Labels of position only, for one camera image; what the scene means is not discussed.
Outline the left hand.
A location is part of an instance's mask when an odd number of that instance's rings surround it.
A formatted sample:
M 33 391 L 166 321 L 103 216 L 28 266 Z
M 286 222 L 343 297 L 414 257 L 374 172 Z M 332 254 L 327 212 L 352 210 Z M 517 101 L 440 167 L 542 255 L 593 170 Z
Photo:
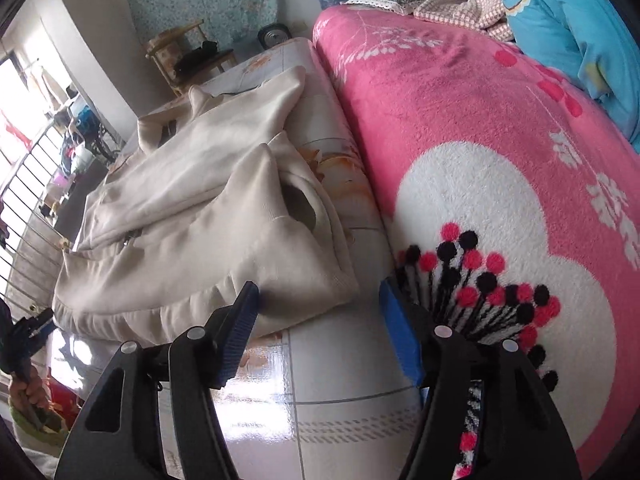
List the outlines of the left hand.
M 43 415 L 49 409 L 49 395 L 33 365 L 23 378 L 13 374 L 9 386 L 10 405 L 15 413 L 20 413 L 32 426 L 41 426 Z

